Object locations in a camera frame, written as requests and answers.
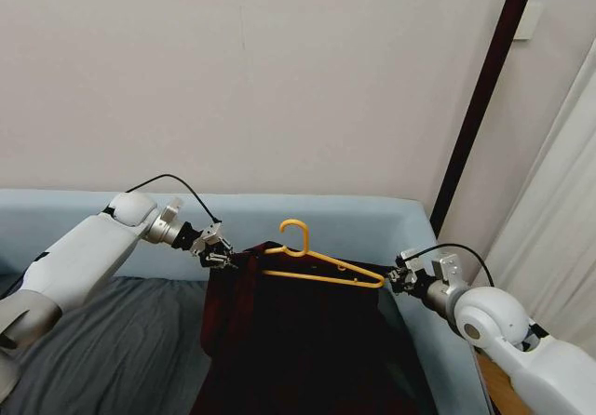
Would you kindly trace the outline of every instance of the plastic hanger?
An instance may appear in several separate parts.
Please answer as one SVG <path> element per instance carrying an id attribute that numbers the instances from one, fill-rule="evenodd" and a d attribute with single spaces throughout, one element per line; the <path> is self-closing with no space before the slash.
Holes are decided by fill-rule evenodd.
<path id="1" fill-rule="evenodd" d="M 335 277 L 326 277 L 324 275 L 311 275 L 311 274 L 297 274 L 297 273 L 286 273 L 283 271 L 271 271 L 265 270 L 263 274 L 265 275 L 277 275 L 280 277 L 288 277 L 288 278 L 302 278 L 303 280 L 316 280 L 318 282 L 327 282 L 327 283 L 335 283 L 338 285 L 349 285 L 351 287 L 361 287 L 361 288 L 380 288 L 385 283 L 385 278 L 380 275 L 368 271 L 363 268 L 359 268 L 353 264 L 347 263 L 345 261 L 334 259 L 333 257 L 328 257 L 327 255 L 319 254 L 313 250 L 308 249 L 308 226 L 304 224 L 300 220 L 290 219 L 285 220 L 279 225 L 279 231 L 284 232 L 287 226 L 295 225 L 299 226 L 302 229 L 303 239 L 305 241 L 303 249 L 301 251 L 295 252 L 293 250 L 289 250 L 288 247 L 282 246 L 280 248 L 270 248 L 267 249 L 264 253 L 265 254 L 278 254 L 284 253 L 291 257 L 303 257 L 304 255 L 309 255 L 311 257 L 315 257 L 316 259 L 327 261 L 329 263 L 334 264 L 337 266 L 337 269 L 340 271 L 344 271 L 349 269 L 350 271 L 354 271 L 356 273 L 366 275 L 370 278 L 377 279 L 376 282 L 360 282 L 357 278 L 352 280 L 347 280 L 345 278 L 335 278 Z"/>

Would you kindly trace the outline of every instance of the gray bedsheet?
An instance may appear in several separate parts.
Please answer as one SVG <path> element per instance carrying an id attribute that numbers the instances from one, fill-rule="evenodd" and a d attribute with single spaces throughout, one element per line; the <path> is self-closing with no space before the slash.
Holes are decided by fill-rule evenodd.
<path id="1" fill-rule="evenodd" d="M 209 369 L 203 282 L 113 279 L 27 351 L 3 415 L 186 414 Z"/>

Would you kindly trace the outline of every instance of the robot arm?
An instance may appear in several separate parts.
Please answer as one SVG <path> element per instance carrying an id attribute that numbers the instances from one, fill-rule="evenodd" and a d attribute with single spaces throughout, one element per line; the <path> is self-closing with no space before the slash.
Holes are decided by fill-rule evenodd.
<path id="1" fill-rule="evenodd" d="M 81 221 L 41 253 L 25 272 L 20 288 L 0 301 L 0 346 L 30 345 L 63 313 L 84 305 L 141 239 L 188 250 L 206 267 L 228 265 L 232 247 L 221 235 L 221 223 L 196 231 L 177 220 L 181 204 L 176 199 L 160 211 L 145 194 L 119 194 L 103 212 Z M 0 351 L 0 402 L 18 377 L 16 365 Z"/>
<path id="2" fill-rule="evenodd" d="M 432 262 L 401 261 L 389 279 L 447 319 L 452 329 L 482 349 L 510 377 L 520 398 L 538 415 L 587 415 L 596 410 L 596 361 L 571 343 L 549 335 L 522 305 L 498 288 L 470 288 L 456 255 Z"/>

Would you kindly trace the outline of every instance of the fabric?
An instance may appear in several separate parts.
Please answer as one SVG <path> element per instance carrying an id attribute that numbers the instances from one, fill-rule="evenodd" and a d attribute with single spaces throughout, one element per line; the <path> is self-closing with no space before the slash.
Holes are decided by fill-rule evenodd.
<path id="1" fill-rule="evenodd" d="M 112 279 L 18 353 L 22 377 L 0 413 L 186 415 L 210 366 L 204 298 L 204 282 Z"/>
<path id="2" fill-rule="evenodd" d="M 536 322 L 593 357 L 595 194 L 596 42 L 487 257 L 496 284 Z"/>
<path id="3" fill-rule="evenodd" d="M 264 255 L 272 246 L 211 272 L 201 344 L 212 363 L 191 413 L 418 413 L 407 375 L 426 383 L 424 374 L 409 338 L 379 313 L 378 290 L 260 274 L 352 276 L 311 257 Z"/>

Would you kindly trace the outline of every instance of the dark wooden frame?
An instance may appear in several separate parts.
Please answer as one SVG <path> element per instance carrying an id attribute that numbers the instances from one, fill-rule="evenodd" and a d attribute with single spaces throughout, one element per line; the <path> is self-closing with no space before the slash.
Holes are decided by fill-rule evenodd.
<path id="1" fill-rule="evenodd" d="M 505 0 L 430 216 L 439 235 L 528 0 Z"/>

